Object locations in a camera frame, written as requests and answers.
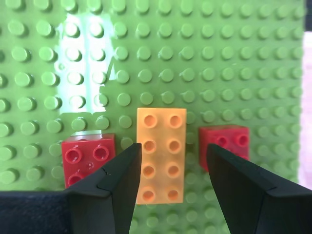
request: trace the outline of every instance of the plastic brick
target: plastic brick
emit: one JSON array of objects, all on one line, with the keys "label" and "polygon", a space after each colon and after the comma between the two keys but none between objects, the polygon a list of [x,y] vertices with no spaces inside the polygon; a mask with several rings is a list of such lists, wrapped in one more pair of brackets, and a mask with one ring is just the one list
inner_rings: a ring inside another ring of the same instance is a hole
[{"label": "plastic brick", "polygon": [[142,171],[137,204],[183,202],[186,109],[138,108]]},{"label": "plastic brick", "polygon": [[208,171],[208,144],[217,144],[233,154],[249,160],[249,128],[240,125],[216,125],[199,128],[199,164]]},{"label": "plastic brick", "polygon": [[115,135],[71,136],[62,143],[66,188],[115,157]]}]

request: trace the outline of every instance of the black surface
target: black surface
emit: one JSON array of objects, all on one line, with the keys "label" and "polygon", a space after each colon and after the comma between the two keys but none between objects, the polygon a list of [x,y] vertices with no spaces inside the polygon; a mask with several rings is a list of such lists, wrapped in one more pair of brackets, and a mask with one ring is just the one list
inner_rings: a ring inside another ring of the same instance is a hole
[{"label": "black surface", "polygon": [[210,144],[207,163],[231,234],[311,234],[312,191]]},{"label": "black surface", "polygon": [[0,234],[127,234],[140,171],[135,143],[62,192],[1,192]]}]

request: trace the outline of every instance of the red lego brick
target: red lego brick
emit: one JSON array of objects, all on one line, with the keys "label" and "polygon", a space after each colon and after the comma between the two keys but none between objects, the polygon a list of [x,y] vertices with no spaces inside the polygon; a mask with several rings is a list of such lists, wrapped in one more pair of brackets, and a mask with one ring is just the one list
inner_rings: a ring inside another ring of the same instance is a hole
[{"label": "red lego brick", "polygon": [[62,157],[68,188],[115,157],[115,135],[71,136],[62,143]]},{"label": "red lego brick", "polygon": [[233,154],[249,160],[249,128],[240,125],[216,125],[199,128],[199,164],[208,171],[208,144],[217,144]]}]

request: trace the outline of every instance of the green baseplate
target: green baseplate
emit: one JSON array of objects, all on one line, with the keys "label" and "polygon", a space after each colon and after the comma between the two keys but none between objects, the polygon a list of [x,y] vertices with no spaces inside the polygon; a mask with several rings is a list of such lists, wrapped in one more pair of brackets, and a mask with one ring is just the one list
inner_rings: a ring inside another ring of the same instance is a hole
[{"label": "green baseplate", "polygon": [[62,190],[74,132],[115,133],[121,152],[137,107],[187,108],[184,203],[136,206],[131,232],[228,233],[197,129],[249,126],[251,161],[296,181],[303,5],[1,0],[0,190]]}]

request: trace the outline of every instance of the orange lego brick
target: orange lego brick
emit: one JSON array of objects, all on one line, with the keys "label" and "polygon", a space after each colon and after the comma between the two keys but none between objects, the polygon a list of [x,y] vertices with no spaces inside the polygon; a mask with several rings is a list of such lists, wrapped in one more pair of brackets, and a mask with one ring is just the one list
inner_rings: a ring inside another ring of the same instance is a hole
[{"label": "orange lego brick", "polygon": [[136,140],[142,143],[137,204],[183,202],[186,109],[138,108]]}]

